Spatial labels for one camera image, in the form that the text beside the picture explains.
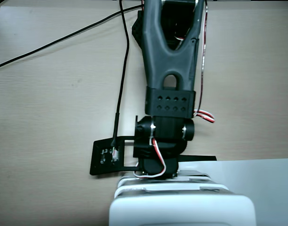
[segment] wood grain surface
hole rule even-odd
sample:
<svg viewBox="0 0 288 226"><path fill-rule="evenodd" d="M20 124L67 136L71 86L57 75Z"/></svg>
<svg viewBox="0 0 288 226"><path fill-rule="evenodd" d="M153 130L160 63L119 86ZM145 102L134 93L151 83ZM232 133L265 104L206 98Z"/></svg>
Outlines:
<svg viewBox="0 0 288 226"><path fill-rule="evenodd" d="M0 7L0 63L118 10L117 1L8 0ZM135 116L144 116L135 19L136 11L126 13L120 135L133 135ZM202 108L216 122L195 119L184 153L288 158L288 2L210 2L207 36ZM107 225L118 177L88 172L93 141L112 135L125 48L119 16L0 68L0 226ZM129 149L127 164L131 156Z"/></svg>

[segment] black bracket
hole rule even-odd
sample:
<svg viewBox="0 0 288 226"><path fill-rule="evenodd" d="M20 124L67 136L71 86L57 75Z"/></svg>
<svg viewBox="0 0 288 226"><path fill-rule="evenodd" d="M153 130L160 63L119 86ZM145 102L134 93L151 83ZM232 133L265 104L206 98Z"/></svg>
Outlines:
<svg viewBox="0 0 288 226"><path fill-rule="evenodd" d="M100 175L120 171L137 171L138 167L124 166L125 141L134 137L117 137L116 147L113 138L97 140L93 145L90 175Z"/></svg>

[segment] white wire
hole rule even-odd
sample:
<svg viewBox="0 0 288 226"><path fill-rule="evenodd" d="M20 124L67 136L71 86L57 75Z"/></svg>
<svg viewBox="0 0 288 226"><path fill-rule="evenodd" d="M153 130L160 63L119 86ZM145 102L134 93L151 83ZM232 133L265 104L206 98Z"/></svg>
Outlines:
<svg viewBox="0 0 288 226"><path fill-rule="evenodd" d="M208 122L211 122L211 123L215 122L214 115L212 115L210 112L195 109L194 113L196 114L196 116L199 116L202 119L207 120Z"/></svg>
<svg viewBox="0 0 288 226"><path fill-rule="evenodd" d="M204 110L200 109L199 112L197 112L197 113L202 113L202 114L205 114L205 115L209 114L214 119L214 115L212 115L210 112L207 112L207 111L204 111Z"/></svg>
<svg viewBox="0 0 288 226"><path fill-rule="evenodd" d="M136 178L156 178L156 177L160 177L162 176L165 172L166 172L166 164L165 164L165 161L163 159L163 156L159 150L159 146L158 146L158 143L157 141L155 140L155 138L152 139L152 143L153 143L153 146L154 146L154 150L156 151L157 155L159 156L160 158L160 161L161 163L163 164L164 168L163 170L161 171L161 173L158 173L158 174L155 174L155 175L137 175L135 172L134 172L134 176Z"/></svg>

